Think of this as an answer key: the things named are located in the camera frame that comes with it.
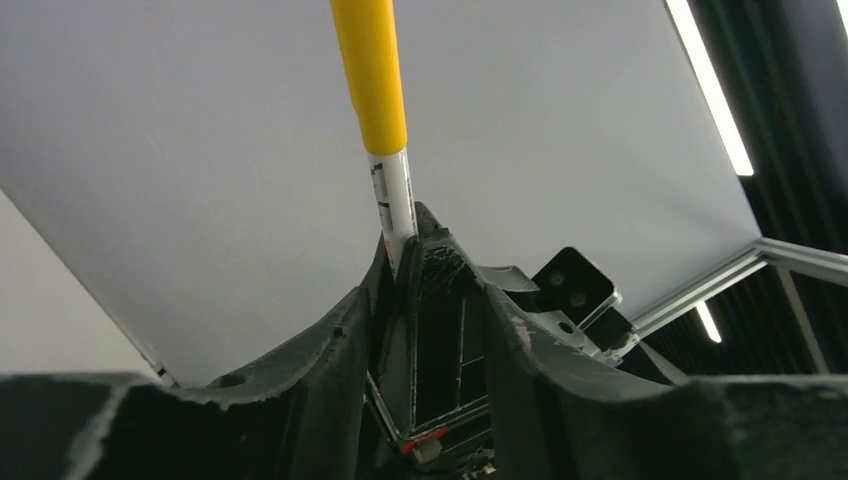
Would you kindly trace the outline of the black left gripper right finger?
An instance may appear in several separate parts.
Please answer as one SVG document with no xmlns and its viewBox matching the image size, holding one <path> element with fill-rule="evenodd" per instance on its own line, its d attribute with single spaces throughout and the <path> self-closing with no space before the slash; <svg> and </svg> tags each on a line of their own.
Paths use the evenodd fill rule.
<svg viewBox="0 0 848 480">
<path fill-rule="evenodd" d="M 502 479 L 843 479 L 847 379 L 678 386 L 596 361 L 486 290 L 485 375 Z"/>
</svg>

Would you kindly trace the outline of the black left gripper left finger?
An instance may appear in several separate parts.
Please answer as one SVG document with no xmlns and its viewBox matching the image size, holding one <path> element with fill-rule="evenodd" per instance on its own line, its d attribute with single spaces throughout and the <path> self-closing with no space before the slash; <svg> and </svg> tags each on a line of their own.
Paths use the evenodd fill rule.
<svg viewBox="0 0 848 480">
<path fill-rule="evenodd" d="M 5 479 L 351 479 L 369 295 L 203 388 L 134 373 L 5 375 Z"/>
</svg>

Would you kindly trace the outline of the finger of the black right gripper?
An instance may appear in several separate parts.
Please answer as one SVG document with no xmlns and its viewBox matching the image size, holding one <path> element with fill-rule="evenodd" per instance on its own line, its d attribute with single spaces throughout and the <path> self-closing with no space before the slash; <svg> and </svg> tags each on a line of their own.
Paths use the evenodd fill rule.
<svg viewBox="0 0 848 480">
<path fill-rule="evenodd" d="M 367 290 L 370 304 L 370 314 L 367 320 L 368 370 L 377 371 L 395 295 L 394 277 L 385 250 L 383 236 L 379 237 L 373 260 L 361 286 Z"/>
<path fill-rule="evenodd" d="M 463 452 L 490 430 L 480 269 L 422 202 L 394 277 L 394 306 L 370 402 L 400 457 Z"/>
</svg>

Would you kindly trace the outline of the yellow marker cap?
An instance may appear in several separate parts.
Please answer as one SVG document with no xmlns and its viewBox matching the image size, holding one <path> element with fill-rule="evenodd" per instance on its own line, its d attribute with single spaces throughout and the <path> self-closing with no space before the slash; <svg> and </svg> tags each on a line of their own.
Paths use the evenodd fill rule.
<svg viewBox="0 0 848 480">
<path fill-rule="evenodd" d="M 408 136 L 393 2 L 330 5 L 363 145 L 378 156 L 398 153 Z"/>
</svg>

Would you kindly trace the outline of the white marker pen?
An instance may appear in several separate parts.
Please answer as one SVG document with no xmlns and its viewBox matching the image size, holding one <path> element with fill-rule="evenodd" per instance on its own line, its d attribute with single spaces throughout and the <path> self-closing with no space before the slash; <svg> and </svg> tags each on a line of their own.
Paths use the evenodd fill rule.
<svg viewBox="0 0 848 480">
<path fill-rule="evenodd" d="M 407 149 L 370 154 L 369 161 L 385 251 L 396 277 L 407 241 L 418 235 Z"/>
</svg>

